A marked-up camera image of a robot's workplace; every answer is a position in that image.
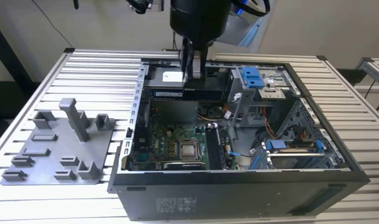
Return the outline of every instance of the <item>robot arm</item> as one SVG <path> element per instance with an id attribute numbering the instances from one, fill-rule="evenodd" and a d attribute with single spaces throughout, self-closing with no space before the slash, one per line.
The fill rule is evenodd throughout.
<path id="1" fill-rule="evenodd" d="M 137 13 L 145 14 L 163 0 L 127 0 Z M 231 6 L 255 16 L 270 13 L 270 0 L 263 0 L 266 12 L 247 5 L 247 0 L 171 0 L 171 28 L 183 36 L 182 71 L 185 87 L 205 84 L 209 47 L 223 35 Z"/>

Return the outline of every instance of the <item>metal table frame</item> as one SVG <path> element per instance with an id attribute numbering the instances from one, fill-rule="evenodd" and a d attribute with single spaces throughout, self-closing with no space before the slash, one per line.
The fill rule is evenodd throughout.
<path id="1" fill-rule="evenodd" d="M 367 73 L 367 75 L 373 77 L 374 83 L 371 85 L 374 85 L 375 82 L 379 83 L 379 58 L 365 57 L 357 69 L 363 70 Z"/>
<path id="2" fill-rule="evenodd" d="M 35 111 L 58 110 L 62 98 L 77 98 L 77 107 L 91 118 L 107 113 L 118 120 L 98 185 L 2 186 L 3 223 L 130 223 L 118 196 L 107 193 L 115 152 L 125 139 L 133 86 L 141 58 L 178 58 L 177 52 L 67 51 L 0 138 L 0 175 L 34 128 Z M 181 223 L 337 223 L 379 224 L 379 113 L 330 62 L 315 56 L 218 53 L 219 61 L 290 63 L 319 104 L 371 183 L 317 217 L 287 219 L 186 220 Z M 57 117 L 65 113 L 54 112 Z"/>

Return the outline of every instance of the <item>orange wire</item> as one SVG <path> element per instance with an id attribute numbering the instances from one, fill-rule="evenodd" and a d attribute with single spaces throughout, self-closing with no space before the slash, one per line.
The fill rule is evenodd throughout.
<path id="1" fill-rule="evenodd" d="M 230 110 L 227 104 L 225 104 L 225 109 L 231 112 L 231 110 Z"/>
<path id="2" fill-rule="evenodd" d="M 274 139 L 277 139 L 275 133 L 274 133 L 274 131 L 273 131 L 273 128 L 271 128 L 270 123 L 269 123 L 269 120 L 267 120 L 266 107 L 262 108 L 262 112 L 263 112 L 263 115 L 265 115 L 266 130 L 267 130 L 270 136 L 271 136 Z"/>

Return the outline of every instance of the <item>white sticker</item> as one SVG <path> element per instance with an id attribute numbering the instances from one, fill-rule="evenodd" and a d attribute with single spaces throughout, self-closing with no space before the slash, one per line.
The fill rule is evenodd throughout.
<path id="1" fill-rule="evenodd" d="M 225 118 L 229 119 L 231 117 L 233 113 L 230 111 L 226 112 Z"/>
<path id="2" fill-rule="evenodd" d="M 157 97 L 183 97 L 182 92 L 155 92 Z"/>
<path id="3" fill-rule="evenodd" d="M 163 73 L 162 81 L 182 83 L 183 82 L 183 72 L 181 72 L 181 71 L 166 71 Z"/>

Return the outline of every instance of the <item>gray plastic base plate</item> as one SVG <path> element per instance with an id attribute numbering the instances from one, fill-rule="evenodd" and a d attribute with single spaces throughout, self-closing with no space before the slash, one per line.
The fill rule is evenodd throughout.
<path id="1" fill-rule="evenodd" d="M 66 118 L 49 121 L 53 129 L 37 128 L 19 155 L 11 161 L 18 167 L 11 165 L 5 172 L 0 184 L 75 185 L 99 183 L 114 128 L 99 131 L 95 119 L 89 119 L 89 121 L 90 127 L 86 130 L 90 140 L 87 142 L 79 141 Z M 115 119 L 110 119 L 110 121 L 115 127 Z M 37 139 L 39 135 L 50 135 L 51 138 L 43 137 L 43 141 L 34 141 L 33 139 Z"/>

